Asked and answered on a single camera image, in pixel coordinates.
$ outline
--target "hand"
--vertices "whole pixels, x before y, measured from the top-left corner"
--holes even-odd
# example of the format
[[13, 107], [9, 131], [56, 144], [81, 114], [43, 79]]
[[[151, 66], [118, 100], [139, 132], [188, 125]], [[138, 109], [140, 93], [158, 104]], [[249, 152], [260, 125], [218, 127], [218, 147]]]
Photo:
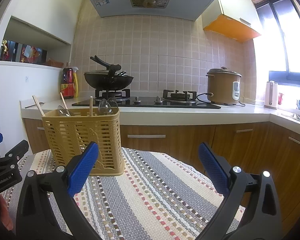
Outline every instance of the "hand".
[[13, 223], [8, 212], [7, 203], [1, 194], [0, 194], [0, 220], [7, 230], [13, 229]]

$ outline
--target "striped tablecloth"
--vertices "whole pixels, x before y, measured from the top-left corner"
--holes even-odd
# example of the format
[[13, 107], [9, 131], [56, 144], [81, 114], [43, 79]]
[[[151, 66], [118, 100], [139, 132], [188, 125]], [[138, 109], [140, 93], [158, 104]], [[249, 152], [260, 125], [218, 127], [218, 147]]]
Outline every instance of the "striped tablecloth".
[[[103, 239], [195, 239], [223, 200], [211, 181], [193, 167], [167, 154], [122, 148], [121, 176], [89, 176], [74, 199]], [[19, 162], [22, 178], [29, 170], [51, 172], [50, 150]], [[22, 182], [2, 193], [15, 225]], [[71, 233], [53, 194], [50, 203], [61, 229]], [[244, 208], [239, 207], [229, 228], [236, 229]]]

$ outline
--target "yellow plastic basket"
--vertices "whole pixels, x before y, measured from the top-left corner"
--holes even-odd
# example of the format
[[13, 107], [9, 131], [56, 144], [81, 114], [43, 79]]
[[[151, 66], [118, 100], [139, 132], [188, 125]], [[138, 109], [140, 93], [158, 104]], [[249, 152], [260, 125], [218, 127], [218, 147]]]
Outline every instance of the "yellow plastic basket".
[[67, 165], [71, 158], [81, 154], [91, 141], [99, 146], [98, 159], [90, 175], [117, 176], [124, 170], [121, 154], [118, 110], [112, 115], [89, 116], [89, 108], [71, 109], [75, 116], [59, 116], [52, 110], [42, 117], [43, 127], [58, 165]]

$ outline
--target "black wok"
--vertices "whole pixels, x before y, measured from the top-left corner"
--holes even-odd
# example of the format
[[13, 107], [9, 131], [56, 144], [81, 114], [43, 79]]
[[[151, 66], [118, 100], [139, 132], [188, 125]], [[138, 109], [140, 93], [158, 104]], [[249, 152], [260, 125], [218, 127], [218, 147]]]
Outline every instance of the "black wok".
[[120, 65], [110, 65], [97, 56], [90, 57], [93, 61], [105, 66], [107, 70], [95, 70], [84, 73], [87, 83], [95, 89], [100, 90], [122, 90], [126, 88], [133, 80], [132, 76], [125, 74], [125, 71], [118, 73]]

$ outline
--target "cabinet handle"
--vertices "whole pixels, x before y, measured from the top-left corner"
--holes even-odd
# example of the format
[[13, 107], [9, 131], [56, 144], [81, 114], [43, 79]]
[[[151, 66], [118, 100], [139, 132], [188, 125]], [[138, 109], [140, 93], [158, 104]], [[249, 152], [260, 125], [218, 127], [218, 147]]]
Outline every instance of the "cabinet handle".
[[236, 132], [251, 132], [253, 131], [253, 129], [246, 129], [246, 130], [237, 130]]
[[251, 25], [250, 22], [247, 22], [246, 20], [244, 20], [244, 19], [242, 19], [242, 18], [240, 18], [240, 21], [244, 22], [245, 24]]
[[153, 135], [139, 135], [139, 134], [128, 134], [128, 138], [165, 138], [165, 134], [153, 134]]
[[289, 136], [289, 139], [290, 139], [291, 141], [294, 141], [294, 142], [296, 142], [296, 143], [300, 144], [300, 142], [299, 142], [299, 141], [297, 141], [296, 139], [293, 139], [293, 138], [292, 138], [292, 137], [290, 137], [290, 136]]

